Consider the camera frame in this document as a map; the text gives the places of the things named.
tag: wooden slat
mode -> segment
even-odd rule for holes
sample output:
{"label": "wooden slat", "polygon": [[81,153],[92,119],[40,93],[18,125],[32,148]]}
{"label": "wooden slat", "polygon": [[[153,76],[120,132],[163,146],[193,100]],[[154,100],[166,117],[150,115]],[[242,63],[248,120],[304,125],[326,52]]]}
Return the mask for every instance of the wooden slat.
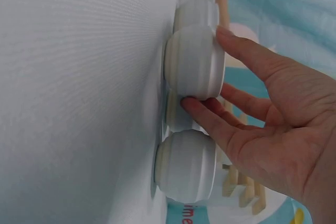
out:
{"label": "wooden slat", "polygon": [[238,171],[231,165],[228,175],[223,182],[222,196],[230,197],[238,184]]}
{"label": "wooden slat", "polygon": [[239,195],[239,206],[240,207],[247,207],[248,204],[255,198],[255,191],[254,191],[254,181],[253,179],[246,177],[246,188],[244,191]]}
{"label": "wooden slat", "polygon": [[266,208],[265,187],[257,182],[254,184],[255,195],[259,197],[252,206],[252,214],[257,215]]}

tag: fingernail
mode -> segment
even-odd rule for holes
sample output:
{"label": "fingernail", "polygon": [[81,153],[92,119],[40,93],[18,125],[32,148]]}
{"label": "fingernail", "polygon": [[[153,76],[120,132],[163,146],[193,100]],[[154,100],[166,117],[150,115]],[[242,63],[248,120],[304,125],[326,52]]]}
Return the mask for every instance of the fingernail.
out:
{"label": "fingernail", "polygon": [[217,26],[217,34],[223,35],[223,36],[234,36],[233,32],[231,32],[230,30],[222,26]]}

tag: hand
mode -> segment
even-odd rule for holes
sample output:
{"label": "hand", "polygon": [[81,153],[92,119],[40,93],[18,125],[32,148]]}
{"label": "hand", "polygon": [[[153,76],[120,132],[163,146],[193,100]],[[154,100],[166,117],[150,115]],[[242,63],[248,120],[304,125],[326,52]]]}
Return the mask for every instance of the hand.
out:
{"label": "hand", "polygon": [[242,125],[214,98],[185,98],[183,108],[247,176],[311,211],[321,195],[336,198],[336,81],[223,28],[217,40],[264,82],[270,100],[228,84],[222,97],[265,126]]}

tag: finger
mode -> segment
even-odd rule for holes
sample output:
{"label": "finger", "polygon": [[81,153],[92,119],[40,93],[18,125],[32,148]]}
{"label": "finger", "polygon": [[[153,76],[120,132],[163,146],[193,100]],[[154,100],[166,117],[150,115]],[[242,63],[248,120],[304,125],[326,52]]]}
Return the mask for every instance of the finger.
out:
{"label": "finger", "polygon": [[[272,106],[272,102],[269,99],[257,98],[227,83],[223,84],[220,94],[225,100],[237,106],[244,113],[262,121],[266,121],[267,114]],[[282,118],[279,111],[274,116]]]}
{"label": "finger", "polygon": [[245,125],[237,117],[235,117],[229,111],[227,111],[216,98],[209,98],[202,103],[209,110],[218,115],[220,118],[224,119],[228,124],[230,124],[233,127],[239,128],[241,130],[252,130],[258,128],[252,125]]}
{"label": "finger", "polygon": [[216,35],[228,54],[264,82],[272,103],[289,124],[302,127],[328,109],[324,101],[330,97],[330,89],[322,88],[314,95],[312,90],[325,87],[331,78],[249,39],[236,37],[224,28],[218,27]]}
{"label": "finger", "polygon": [[181,106],[192,116],[192,118],[205,129],[205,131],[215,141],[221,140],[226,146],[232,136],[240,131],[231,126],[218,115],[210,111],[195,98],[185,98],[181,101]]}
{"label": "finger", "polygon": [[218,27],[217,40],[232,57],[240,60],[263,82],[267,82],[275,73],[291,67],[297,62],[278,55],[267,48],[246,38],[234,36],[225,28]]}

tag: white wall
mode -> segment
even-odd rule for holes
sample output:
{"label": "white wall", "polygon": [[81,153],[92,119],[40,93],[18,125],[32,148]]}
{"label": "white wall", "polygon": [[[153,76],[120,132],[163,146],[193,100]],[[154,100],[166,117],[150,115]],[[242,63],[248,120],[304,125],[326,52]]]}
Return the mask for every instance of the white wall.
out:
{"label": "white wall", "polygon": [[152,185],[176,0],[0,0],[0,223],[163,223]]}

